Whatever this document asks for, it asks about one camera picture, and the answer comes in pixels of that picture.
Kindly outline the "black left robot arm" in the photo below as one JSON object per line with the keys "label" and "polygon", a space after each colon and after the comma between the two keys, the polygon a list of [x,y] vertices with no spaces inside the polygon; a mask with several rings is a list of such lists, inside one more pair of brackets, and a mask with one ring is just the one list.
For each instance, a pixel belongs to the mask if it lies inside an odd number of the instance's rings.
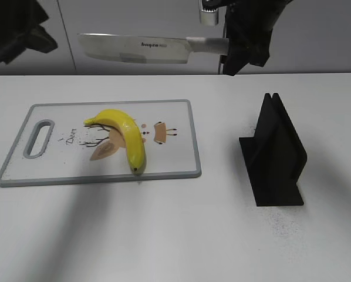
{"label": "black left robot arm", "polygon": [[27,49],[57,49],[58,43],[42,26],[48,19],[38,1],[0,1],[0,63],[11,63]]}

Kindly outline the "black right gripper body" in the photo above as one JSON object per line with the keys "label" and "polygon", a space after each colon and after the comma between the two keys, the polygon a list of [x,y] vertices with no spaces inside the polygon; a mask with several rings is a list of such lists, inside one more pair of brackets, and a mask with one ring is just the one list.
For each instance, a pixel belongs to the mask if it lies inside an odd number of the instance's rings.
{"label": "black right gripper body", "polygon": [[225,13],[229,39],[226,75],[236,75],[247,64],[266,64],[274,25],[287,5],[287,1],[229,1]]}

